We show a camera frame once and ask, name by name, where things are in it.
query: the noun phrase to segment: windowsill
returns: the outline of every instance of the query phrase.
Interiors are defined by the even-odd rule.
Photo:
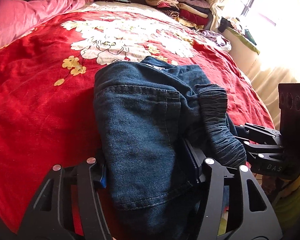
[[[236,32],[234,29],[227,27],[226,28],[231,34],[236,36],[246,47],[251,49],[253,52],[257,53],[258,55],[260,54],[260,51],[257,49],[257,47],[251,43],[248,39],[246,39],[244,36]]]

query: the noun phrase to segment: floral blanket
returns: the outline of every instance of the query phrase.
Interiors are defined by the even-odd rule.
[[[0,49],[0,217],[11,230],[18,230],[54,164],[77,165],[100,147],[92,107],[95,73],[112,62],[140,62],[146,56],[174,65],[198,64],[227,90],[235,124],[273,127],[232,58],[202,36],[147,6],[86,4]],[[113,236],[129,239],[107,191],[101,201]]]

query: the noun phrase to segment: denim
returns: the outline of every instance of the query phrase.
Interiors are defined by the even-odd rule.
[[[182,239],[202,194],[175,153],[186,137],[223,165],[246,153],[226,114],[226,91],[198,65],[153,57],[120,61],[96,73],[94,111],[108,166],[108,187],[122,223],[136,239]]]

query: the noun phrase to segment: stitching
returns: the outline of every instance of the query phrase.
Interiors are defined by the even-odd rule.
[[[168,99],[168,93],[166,92],[166,111],[164,113],[164,125],[166,126],[166,132],[167,132],[168,139],[169,139],[169,145],[170,145],[170,148],[172,149],[170,136],[169,136],[168,128],[167,128],[167,109],[168,109],[168,100],[167,99]]]
[[[170,194],[171,192],[176,191],[177,189],[182,188],[182,187],[183,187],[185,184],[187,184],[187,183],[184,183],[184,184],[182,184],[180,187],[177,187],[177,188],[175,188],[175,189],[173,189],[173,190],[169,191],[168,193],[163,194],[163,195],[161,195],[161,196],[158,196],[158,197],[152,197],[152,198],[146,198],[146,199],[141,199],[141,200],[137,200],[137,201],[133,201],[133,202],[129,202],[129,203],[124,203],[124,204],[120,204],[120,206],[128,205],[128,204],[133,204],[133,203],[136,203],[136,202],[141,202],[141,201],[146,201],[146,200],[151,200],[151,199],[155,199],[155,198],[160,198],[160,197],[166,196],[166,195]]]
[[[121,91],[109,91],[111,88],[114,88],[114,87],[137,87],[137,88],[147,88],[147,89],[152,89],[152,90],[157,90],[157,91],[160,91],[160,92],[165,92],[166,95],[165,96],[161,96],[161,95],[154,95],[154,94],[148,94],[148,93],[142,93],[142,92],[121,92]],[[172,97],[168,97],[167,96],[167,92],[170,92],[170,93],[174,93],[174,94],[179,94],[178,91],[171,91],[171,90],[164,90],[164,89],[158,89],[158,88],[151,88],[151,87],[143,87],[143,86],[130,86],[130,85],[118,85],[118,86],[111,86],[111,87],[107,87],[101,91],[99,91],[98,93],[95,94],[94,98],[96,99],[98,97],[99,94],[101,93],[106,93],[106,92],[112,92],[112,93],[131,93],[131,94],[143,94],[143,95],[150,95],[150,96],[157,96],[157,97],[166,97],[166,98],[169,98],[169,99],[179,99],[179,98],[172,98]]]
[[[172,148],[172,145],[170,143],[170,136],[169,136],[169,133],[168,133],[168,129],[167,129],[167,123],[166,123],[166,116],[167,116],[167,105],[166,104],[166,115],[165,115],[165,118],[164,118],[164,122],[165,122],[165,125],[166,125],[166,130],[167,130],[167,135],[168,135],[168,138],[169,138],[169,144],[170,144],[170,148],[174,151],[174,149]],[[179,126],[179,118],[180,118],[180,111],[179,111],[179,114],[178,114],[178,120],[177,120],[177,124]],[[184,173],[183,169],[181,169],[180,165],[179,165],[179,162],[178,162],[178,159],[176,158],[175,160],[175,163],[177,165],[177,167],[179,168],[179,171],[181,171],[181,173],[183,174],[183,176],[185,178],[187,178],[186,174]],[[190,185],[191,187],[193,186],[192,183],[190,183],[189,180],[187,180],[186,184]]]
[[[142,201],[146,201],[146,200],[151,200],[151,199],[155,199],[155,198],[160,198],[160,197],[166,196],[166,195],[170,194],[171,192],[174,192],[174,191],[176,191],[176,190],[178,190],[178,189],[184,187],[185,185],[188,185],[187,188],[189,188],[189,186],[192,186],[192,184],[189,183],[189,182],[187,181],[186,183],[182,184],[180,187],[177,187],[177,188],[173,189],[172,191],[170,191],[170,192],[168,192],[168,193],[166,193],[166,194],[163,194],[163,195],[161,195],[161,196],[153,197],[153,198],[147,198],[147,199],[142,199],[142,200],[137,200],[137,201],[133,201],[133,202],[129,202],[129,203],[124,203],[124,204],[120,204],[119,206],[125,206],[125,205],[128,205],[128,204],[133,204],[133,203],[137,203],[137,202],[142,202]],[[176,196],[173,196],[173,197],[171,197],[171,198],[168,198],[168,199],[166,199],[166,200],[163,200],[163,201],[161,201],[161,202],[159,202],[159,203],[149,204],[149,205],[142,206],[142,207],[131,208],[131,209],[129,209],[129,210],[141,209],[141,208],[146,208],[146,207],[149,207],[149,206],[155,206],[155,205],[164,203],[164,202],[166,202],[166,201],[169,201],[169,200],[171,200],[171,199],[173,199],[173,198],[175,198],[175,197],[177,197],[178,195],[181,195],[181,194],[177,194]]]

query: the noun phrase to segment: metal screw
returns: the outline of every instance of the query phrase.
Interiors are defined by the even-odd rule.
[[[239,169],[243,172],[247,172],[249,168],[246,165],[240,165]]]
[[[54,171],[59,171],[61,169],[61,165],[60,164],[56,164],[53,166],[52,168]]]
[[[207,163],[207,164],[212,165],[212,164],[214,164],[214,159],[212,159],[212,158],[206,158],[206,159],[204,160],[204,162]]]
[[[89,164],[93,164],[95,162],[96,162],[96,158],[94,158],[94,157],[91,157],[91,158],[87,159],[87,163],[89,163]]]

